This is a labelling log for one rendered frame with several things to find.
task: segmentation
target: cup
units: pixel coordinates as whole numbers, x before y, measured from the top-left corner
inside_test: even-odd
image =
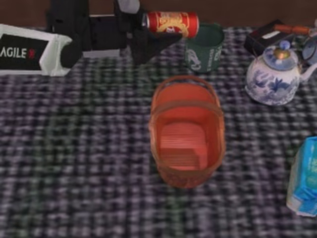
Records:
[[[223,112],[213,88],[198,77],[175,76],[156,89],[149,130],[157,169],[173,187],[198,186],[221,164]]]
[[[186,39],[185,61],[195,72],[207,73],[219,65],[224,41],[222,27],[217,24],[201,23],[194,38]]]

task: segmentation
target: brown wooden handle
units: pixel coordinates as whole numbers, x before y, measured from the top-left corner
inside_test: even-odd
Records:
[[[285,33],[294,33],[299,35],[308,35],[310,32],[309,27],[305,26],[288,26],[288,25],[281,25],[276,24],[274,25],[275,31],[285,32]]]

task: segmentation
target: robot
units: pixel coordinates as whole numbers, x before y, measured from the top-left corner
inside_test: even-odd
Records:
[[[129,47],[136,65],[182,38],[152,33],[139,0],[114,0],[114,15],[89,15],[88,0],[51,0],[45,31],[0,24],[0,75],[65,76],[81,57],[119,56]]]

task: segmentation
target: teapot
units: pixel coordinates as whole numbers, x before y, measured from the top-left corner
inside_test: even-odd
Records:
[[[281,41],[250,64],[245,90],[252,99],[270,106],[285,105],[294,98],[299,84],[308,81],[317,63],[301,74],[298,56],[290,47],[290,42]]]

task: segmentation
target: blue package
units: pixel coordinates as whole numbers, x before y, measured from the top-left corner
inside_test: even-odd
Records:
[[[296,155],[287,206],[301,216],[317,215],[317,136],[306,138]]]

